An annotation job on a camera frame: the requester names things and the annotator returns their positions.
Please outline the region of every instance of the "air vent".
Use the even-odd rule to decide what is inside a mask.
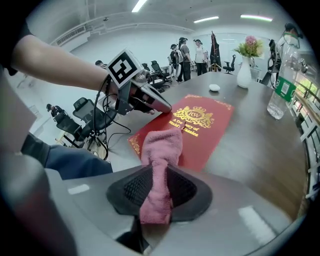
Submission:
[[[84,32],[86,32],[86,28],[85,26],[81,26],[78,27],[77,29],[69,32],[68,34],[64,35],[63,37],[61,37],[59,40],[56,41],[56,44],[58,46],[63,45],[64,43],[66,43],[67,41],[71,40],[72,38],[77,37],[80,34],[83,34]]]

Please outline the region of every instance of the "jeans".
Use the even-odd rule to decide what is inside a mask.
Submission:
[[[198,76],[207,73],[207,68],[205,63],[196,63],[196,70],[198,72]]]
[[[63,180],[86,178],[112,173],[111,164],[82,148],[50,146],[45,168],[59,172]]]
[[[183,62],[183,78],[184,81],[188,81],[191,79],[190,62]]]
[[[184,63],[181,62],[181,63],[179,63],[179,64],[180,64],[180,66],[181,66],[181,71],[180,71],[180,74],[179,74],[179,76],[178,76],[177,81],[178,81],[178,82],[182,82],[182,75],[184,74]]]

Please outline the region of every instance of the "book cover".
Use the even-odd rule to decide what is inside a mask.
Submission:
[[[178,166],[200,172],[225,133],[234,107],[207,97],[188,94],[128,139],[141,158],[142,146],[151,131],[182,129],[182,154]]]

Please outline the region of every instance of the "gold emblem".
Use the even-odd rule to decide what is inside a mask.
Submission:
[[[206,109],[201,106],[194,106],[193,109],[186,106],[183,109],[179,108],[173,115],[182,120],[186,120],[189,123],[193,123],[194,125],[210,128],[211,124],[214,123],[214,119],[211,118],[213,114],[205,112]]]
[[[137,138],[139,137],[139,134],[130,138],[129,142],[132,145],[133,149],[135,150],[135,152],[140,155],[140,146],[138,144]]]
[[[218,101],[218,100],[214,100],[216,103],[220,104],[220,105],[223,105],[225,106],[228,110],[231,110],[231,105],[227,104],[227,103],[224,103],[224,102],[221,102],[221,101]]]

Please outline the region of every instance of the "green label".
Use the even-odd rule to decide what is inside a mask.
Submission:
[[[279,76],[278,80],[276,81],[274,91],[285,101],[290,102],[295,94],[296,86],[292,82],[289,82],[288,80]]]

